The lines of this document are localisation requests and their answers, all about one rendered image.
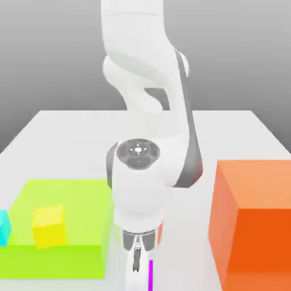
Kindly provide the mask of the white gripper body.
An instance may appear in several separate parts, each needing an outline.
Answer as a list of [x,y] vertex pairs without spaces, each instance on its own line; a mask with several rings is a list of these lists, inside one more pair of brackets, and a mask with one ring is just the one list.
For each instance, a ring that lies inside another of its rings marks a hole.
[[125,291],[148,291],[149,258],[146,252],[140,252],[139,262],[134,265],[134,252],[128,253],[125,275]]

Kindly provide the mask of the small yellow cube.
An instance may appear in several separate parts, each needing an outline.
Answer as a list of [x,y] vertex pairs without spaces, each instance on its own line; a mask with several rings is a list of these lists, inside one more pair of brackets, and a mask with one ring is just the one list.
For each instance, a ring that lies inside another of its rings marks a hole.
[[37,249],[66,245],[62,205],[38,207],[32,216],[32,232]]

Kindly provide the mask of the small cyan cube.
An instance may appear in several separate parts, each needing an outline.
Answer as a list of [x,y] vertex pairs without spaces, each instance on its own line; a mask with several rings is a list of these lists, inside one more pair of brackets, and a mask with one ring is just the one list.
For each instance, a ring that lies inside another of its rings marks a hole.
[[0,210],[0,247],[7,246],[11,234],[11,223],[6,210]]

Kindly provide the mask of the large lime green box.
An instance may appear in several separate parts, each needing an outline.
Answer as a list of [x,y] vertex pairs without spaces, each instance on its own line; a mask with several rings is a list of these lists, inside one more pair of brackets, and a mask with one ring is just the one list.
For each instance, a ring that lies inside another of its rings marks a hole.
[[[38,249],[36,209],[61,205],[66,243]],[[9,209],[11,235],[0,247],[0,279],[103,279],[113,222],[105,179],[29,180]]]

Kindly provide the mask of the large orange box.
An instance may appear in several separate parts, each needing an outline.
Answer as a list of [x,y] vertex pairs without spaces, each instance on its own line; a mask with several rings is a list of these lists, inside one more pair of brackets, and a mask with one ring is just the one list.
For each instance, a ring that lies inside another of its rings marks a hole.
[[291,160],[220,160],[209,241],[223,291],[291,291]]

